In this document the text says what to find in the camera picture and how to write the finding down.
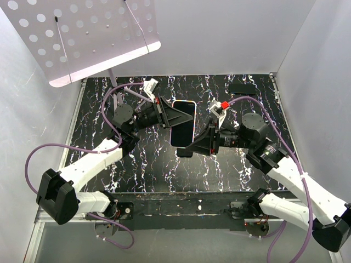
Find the bare black phone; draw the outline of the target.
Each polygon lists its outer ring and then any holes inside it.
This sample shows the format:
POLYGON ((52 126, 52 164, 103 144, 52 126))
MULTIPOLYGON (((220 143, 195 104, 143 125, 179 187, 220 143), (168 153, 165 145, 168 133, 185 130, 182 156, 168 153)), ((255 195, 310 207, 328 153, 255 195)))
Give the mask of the bare black phone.
POLYGON ((255 95, 256 86, 254 84, 230 84, 229 92, 235 95, 255 95))

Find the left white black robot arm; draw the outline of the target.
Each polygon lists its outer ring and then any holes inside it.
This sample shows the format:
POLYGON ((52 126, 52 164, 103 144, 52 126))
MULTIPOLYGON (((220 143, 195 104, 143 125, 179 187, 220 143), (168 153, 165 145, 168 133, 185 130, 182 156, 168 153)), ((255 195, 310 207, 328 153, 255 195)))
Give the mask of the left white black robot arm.
POLYGON ((171 144, 185 148, 193 141, 196 104, 176 100, 169 104, 156 98, 136 112, 131 106, 117 107, 112 125, 116 128, 93 153, 88 153, 60 171, 48 169, 42 175, 36 202, 54 221, 63 225, 77 214, 97 213, 104 219, 118 213, 117 200, 106 191, 82 192, 81 189, 98 173, 133 151, 139 141, 136 133, 159 125, 171 129, 177 139, 171 144))

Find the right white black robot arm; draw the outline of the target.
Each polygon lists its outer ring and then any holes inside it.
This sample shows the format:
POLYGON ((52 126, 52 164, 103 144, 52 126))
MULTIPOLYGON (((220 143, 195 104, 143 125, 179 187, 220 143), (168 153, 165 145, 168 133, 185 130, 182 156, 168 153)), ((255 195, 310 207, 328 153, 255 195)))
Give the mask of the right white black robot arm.
POLYGON ((243 116, 239 128, 218 128, 210 119, 205 129, 186 149, 205 156, 216 155, 220 147, 246 148, 247 160, 258 170, 283 184, 301 204, 284 200, 268 190, 259 189, 237 216, 260 218, 272 215, 304 230, 325 249, 338 252, 350 237, 350 204, 334 196, 307 173, 300 174, 294 160, 267 138, 268 125, 256 113, 243 116))

